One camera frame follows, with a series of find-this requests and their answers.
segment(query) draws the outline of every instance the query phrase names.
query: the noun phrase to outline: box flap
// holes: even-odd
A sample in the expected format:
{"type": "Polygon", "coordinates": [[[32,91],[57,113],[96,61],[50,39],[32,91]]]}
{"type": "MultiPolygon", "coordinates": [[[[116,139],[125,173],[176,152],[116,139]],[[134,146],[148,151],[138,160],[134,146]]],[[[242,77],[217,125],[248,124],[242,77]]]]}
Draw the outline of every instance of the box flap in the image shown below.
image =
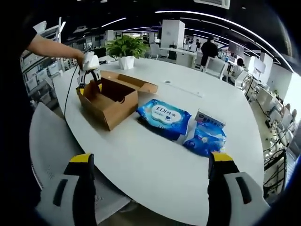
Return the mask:
{"type": "Polygon", "coordinates": [[[108,71],[100,71],[100,75],[103,78],[113,80],[118,82],[122,85],[128,86],[140,92],[147,92],[147,93],[156,93],[158,90],[158,86],[140,79],[136,79],[124,74],[118,74],[115,72],[108,72],[108,71]]]}

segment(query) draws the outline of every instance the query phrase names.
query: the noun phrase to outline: potted plant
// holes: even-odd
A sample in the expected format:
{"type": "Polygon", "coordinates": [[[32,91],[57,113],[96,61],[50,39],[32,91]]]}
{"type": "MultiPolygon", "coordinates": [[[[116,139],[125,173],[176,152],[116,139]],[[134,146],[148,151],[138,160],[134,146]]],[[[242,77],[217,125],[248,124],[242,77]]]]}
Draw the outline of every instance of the potted plant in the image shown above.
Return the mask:
{"type": "Polygon", "coordinates": [[[140,38],[132,38],[127,35],[109,41],[107,45],[109,55],[118,59],[122,70],[133,68],[134,59],[142,57],[147,48],[147,45],[140,38]]]}

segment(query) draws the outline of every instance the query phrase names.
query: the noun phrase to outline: person's hand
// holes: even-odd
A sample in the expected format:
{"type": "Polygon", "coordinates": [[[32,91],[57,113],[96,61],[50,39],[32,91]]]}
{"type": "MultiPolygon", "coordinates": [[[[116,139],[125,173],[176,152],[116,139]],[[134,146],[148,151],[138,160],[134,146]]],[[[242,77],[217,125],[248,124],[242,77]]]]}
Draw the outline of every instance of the person's hand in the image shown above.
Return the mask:
{"type": "Polygon", "coordinates": [[[85,56],[85,54],[82,53],[81,51],[79,51],[75,57],[77,64],[81,70],[83,69],[84,56],[85,56]]]}

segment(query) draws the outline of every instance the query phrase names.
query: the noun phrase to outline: person's arm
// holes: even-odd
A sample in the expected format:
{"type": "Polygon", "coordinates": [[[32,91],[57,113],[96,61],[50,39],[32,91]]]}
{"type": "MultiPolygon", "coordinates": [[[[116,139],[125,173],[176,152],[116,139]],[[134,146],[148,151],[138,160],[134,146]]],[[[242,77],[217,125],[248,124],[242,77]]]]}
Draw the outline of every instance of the person's arm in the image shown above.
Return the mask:
{"type": "Polygon", "coordinates": [[[36,35],[29,46],[28,51],[43,57],[65,57],[77,59],[78,64],[81,65],[84,54],[79,50],[62,43],[45,39],[40,35],[36,35]]]}

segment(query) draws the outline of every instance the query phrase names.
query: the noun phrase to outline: wet wipes package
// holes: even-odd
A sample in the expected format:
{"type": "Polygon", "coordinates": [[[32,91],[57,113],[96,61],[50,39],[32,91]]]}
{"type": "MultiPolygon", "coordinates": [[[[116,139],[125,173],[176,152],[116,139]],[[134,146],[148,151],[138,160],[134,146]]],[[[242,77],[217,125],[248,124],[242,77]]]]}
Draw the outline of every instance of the wet wipes package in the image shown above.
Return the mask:
{"type": "Polygon", "coordinates": [[[191,117],[187,111],[156,99],[150,100],[136,111],[142,118],[140,123],[167,139],[176,140],[187,133],[191,117]]]}
{"type": "Polygon", "coordinates": [[[183,143],[183,146],[195,154],[209,157],[210,152],[220,152],[226,141],[223,130],[209,122],[196,122],[183,143]]]}

